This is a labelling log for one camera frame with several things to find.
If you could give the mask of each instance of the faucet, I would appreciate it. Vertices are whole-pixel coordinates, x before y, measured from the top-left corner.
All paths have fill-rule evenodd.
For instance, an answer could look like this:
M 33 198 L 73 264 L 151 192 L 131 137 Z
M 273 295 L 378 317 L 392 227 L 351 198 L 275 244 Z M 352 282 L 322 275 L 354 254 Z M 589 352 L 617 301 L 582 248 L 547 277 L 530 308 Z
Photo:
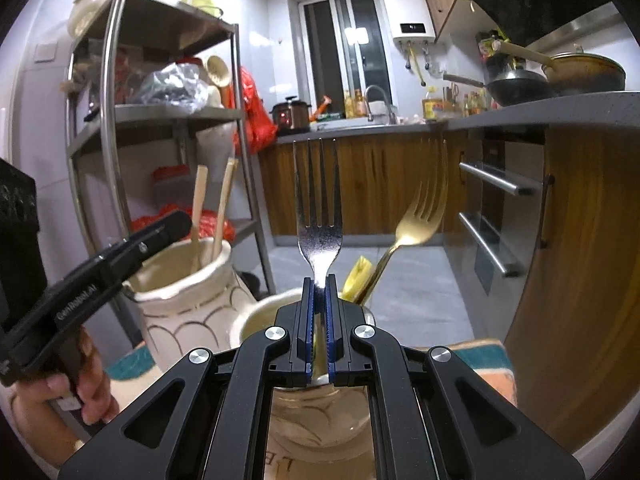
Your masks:
M 382 94 L 382 99 L 385 102 L 386 111 L 389 116 L 389 124 L 398 124 L 398 118 L 396 114 L 391 111 L 391 103 L 389 102 L 389 97 L 386 96 L 385 91 L 380 88 L 378 85 L 369 85 L 367 89 L 364 91 L 364 104 L 367 107 L 367 119 L 370 123 L 373 122 L 373 115 L 371 113 L 371 106 L 369 106 L 369 91 L 377 89 Z

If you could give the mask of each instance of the window frame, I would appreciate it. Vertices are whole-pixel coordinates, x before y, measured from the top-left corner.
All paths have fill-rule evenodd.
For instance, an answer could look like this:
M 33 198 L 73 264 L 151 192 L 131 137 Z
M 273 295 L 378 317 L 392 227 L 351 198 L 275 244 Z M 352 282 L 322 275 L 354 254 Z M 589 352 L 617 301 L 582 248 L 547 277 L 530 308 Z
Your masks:
M 338 10 L 337 10 L 337 4 L 336 4 L 336 0 L 304 0 L 304 1 L 300 1 L 298 3 L 298 10 L 299 10 L 299 14 L 300 14 L 300 24 L 301 24 L 301 30 L 302 30 L 302 44 L 303 44 L 303 51 L 305 54 L 305 66 L 306 66 L 306 81 L 308 84 L 308 89 L 309 89 L 309 95 L 310 95 L 310 100 L 311 100 L 311 104 L 312 106 L 316 106 L 317 104 L 314 102 L 315 98 L 316 98 L 316 83 L 314 82 L 314 75 L 313 75 L 313 67 L 312 67 L 312 63 L 311 63 L 311 49 L 309 47 L 309 35 L 308 35 L 308 28 L 306 26 L 306 17 L 305 17 L 305 6 L 310 5 L 310 4 L 315 4 L 318 2 L 327 2 L 329 1 L 330 7 L 331 7 L 331 14 L 332 14 L 332 19 L 334 22 L 334 36 L 335 36 L 335 42 L 336 42 L 336 48 L 338 51 L 338 61 L 340 64 L 340 76 L 342 79 L 342 91 L 349 91 L 352 92 L 352 89 L 349 86 L 349 79 L 347 76 L 347 64 L 346 64 L 346 58 L 345 58 L 345 52 L 344 52 L 344 47 L 342 45 L 342 33 L 340 31 L 340 23 L 338 21 Z M 348 14 L 349 14 L 349 19 L 350 22 L 352 24 L 352 26 L 355 26 L 355 16 L 353 13 L 353 5 L 351 3 L 351 0 L 346 0 L 346 4 L 347 4 L 347 10 L 348 10 Z M 393 63 L 390 57 L 390 52 L 389 52 L 389 48 L 391 48 L 392 43 L 385 41 L 386 40 L 386 35 L 388 34 L 388 27 L 386 24 L 386 19 L 383 16 L 384 13 L 384 7 L 381 6 L 380 4 L 380 0 L 373 0 L 373 4 L 374 4 L 374 8 L 376 10 L 376 17 L 378 20 L 378 27 L 380 28 L 380 31 L 382 33 L 382 47 L 385 53 L 385 62 L 386 62 L 386 72 L 389 78 L 389 89 L 391 91 L 391 95 L 389 96 L 389 99 L 391 99 L 391 101 L 393 103 L 397 103 L 398 99 L 396 97 L 396 86 L 395 86 L 395 80 L 394 80 L 394 74 L 393 74 Z M 365 74 L 364 74 L 364 66 L 362 63 L 362 53 L 360 51 L 360 44 L 359 43 L 355 43 L 354 45 L 355 50 L 356 50 L 356 62 L 358 65 L 358 78 L 360 80 L 360 88 L 362 90 L 362 93 L 364 94 L 364 91 L 366 89 L 366 82 L 365 82 Z

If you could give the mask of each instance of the gray countertop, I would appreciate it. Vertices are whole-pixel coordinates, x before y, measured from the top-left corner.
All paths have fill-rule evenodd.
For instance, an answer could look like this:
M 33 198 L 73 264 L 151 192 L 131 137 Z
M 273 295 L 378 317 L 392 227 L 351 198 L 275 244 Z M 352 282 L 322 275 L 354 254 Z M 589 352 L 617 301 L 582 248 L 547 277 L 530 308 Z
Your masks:
M 640 130 L 640 92 L 601 92 L 556 97 L 437 123 L 325 128 L 306 134 L 279 137 L 276 143 L 287 144 L 295 140 L 321 137 L 337 139 L 370 134 L 427 133 L 529 124 L 618 126 Z

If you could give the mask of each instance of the human hand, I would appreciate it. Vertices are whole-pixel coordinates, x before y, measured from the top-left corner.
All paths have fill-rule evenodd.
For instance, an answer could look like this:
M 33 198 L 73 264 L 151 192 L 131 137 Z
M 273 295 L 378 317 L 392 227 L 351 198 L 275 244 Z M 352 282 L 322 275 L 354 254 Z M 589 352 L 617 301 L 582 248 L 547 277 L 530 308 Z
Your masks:
M 87 425 L 109 422 L 120 407 L 111 395 L 110 378 L 104 373 L 100 355 L 84 330 L 79 348 L 85 357 L 76 388 L 84 404 L 82 419 Z M 68 396 L 69 390 L 70 381 L 64 374 L 16 383 L 12 407 L 17 428 L 33 450 L 52 465 L 61 465 L 73 454 L 77 438 L 47 401 Z

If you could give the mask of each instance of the water heater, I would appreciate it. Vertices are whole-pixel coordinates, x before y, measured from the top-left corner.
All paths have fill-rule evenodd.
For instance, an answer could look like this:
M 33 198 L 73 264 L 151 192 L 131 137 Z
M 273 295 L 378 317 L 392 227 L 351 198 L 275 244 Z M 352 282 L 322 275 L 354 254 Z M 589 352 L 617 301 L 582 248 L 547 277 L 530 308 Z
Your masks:
M 434 41 L 436 33 L 426 0 L 383 0 L 394 41 Z

